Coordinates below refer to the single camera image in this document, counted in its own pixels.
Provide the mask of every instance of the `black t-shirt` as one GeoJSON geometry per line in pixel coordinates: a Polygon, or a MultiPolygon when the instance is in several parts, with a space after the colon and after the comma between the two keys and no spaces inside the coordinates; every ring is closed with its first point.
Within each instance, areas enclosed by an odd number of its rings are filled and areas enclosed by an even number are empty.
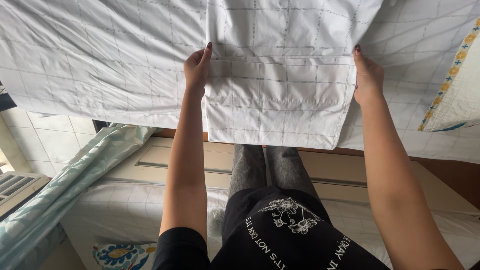
{"type": "Polygon", "coordinates": [[[153,269],[388,269],[335,229],[311,195],[269,186],[230,198],[222,247],[212,260],[202,236],[173,228],[159,238],[153,269]]]}

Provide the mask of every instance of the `wooden floor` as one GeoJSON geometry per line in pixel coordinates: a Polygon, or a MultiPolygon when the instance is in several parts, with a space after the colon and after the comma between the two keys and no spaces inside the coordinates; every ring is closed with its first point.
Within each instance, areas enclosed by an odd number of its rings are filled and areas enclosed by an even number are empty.
{"type": "MultiPolygon", "coordinates": [[[[152,136],[173,138],[174,135],[175,129],[164,129],[152,136]]],[[[207,133],[204,133],[204,141],[208,141],[207,138],[207,133]]],[[[363,156],[363,151],[339,147],[336,147],[333,150],[299,147],[298,150],[338,155],[363,156]]],[[[420,163],[476,208],[480,209],[480,164],[456,160],[432,160],[416,157],[410,157],[410,159],[420,163]]]]}

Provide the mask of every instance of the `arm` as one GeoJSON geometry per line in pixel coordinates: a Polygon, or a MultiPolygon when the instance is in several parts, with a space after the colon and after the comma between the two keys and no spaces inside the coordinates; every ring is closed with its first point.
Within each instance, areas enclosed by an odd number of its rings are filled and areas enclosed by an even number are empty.
{"type": "Polygon", "coordinates": [[[187,87],[168,161],[160,234],[168,229],[187,227],[196,230],[206,241],[207,194],[201,100],[211,56],[212,45],[209,43],[205,50],[194,52],[183,66],[187,87]]]}
{"type": "Polygon", "coordinates": [[[382,94],[383,68],[354,51],[370,204],[395,270],[463,269],[440,234],[382,94]]]}

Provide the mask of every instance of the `hand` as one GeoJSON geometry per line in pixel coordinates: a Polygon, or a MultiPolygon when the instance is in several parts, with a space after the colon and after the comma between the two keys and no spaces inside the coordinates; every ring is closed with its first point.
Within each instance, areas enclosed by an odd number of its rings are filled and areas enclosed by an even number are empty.
{"type": "Polygon", "coordinates": [[[360,107],[371,101],[384,100],[384,68],[365,58],[361,53],[360,45],[355,46],[353,60],[357,66],[357,89],[354,96],[360,107]]]}
{"type": "Polygon", "coordinates": [[[187,91],[193,90],[201,96],[205,93],[205,83],[208,76],[208,64],[212,57],[212,43],[205,49],[194,52],[183,64],[183,73],[187,81],[187,91]]]}

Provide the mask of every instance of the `pillow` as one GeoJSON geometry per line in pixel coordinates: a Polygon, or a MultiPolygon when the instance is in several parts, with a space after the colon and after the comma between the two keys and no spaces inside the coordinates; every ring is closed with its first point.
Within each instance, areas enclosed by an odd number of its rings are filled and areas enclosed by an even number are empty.
{"type": "Polygon", "coordinates": [[[462,41],[419,131],[447,131],[480,123],[479,34],[480,18],[462,41]]]}
{"type": "Polygon", "coordinates": [[[92,254],[103,270],[151,270],[156,243],[145,245],[95,244],[92,254]]]}

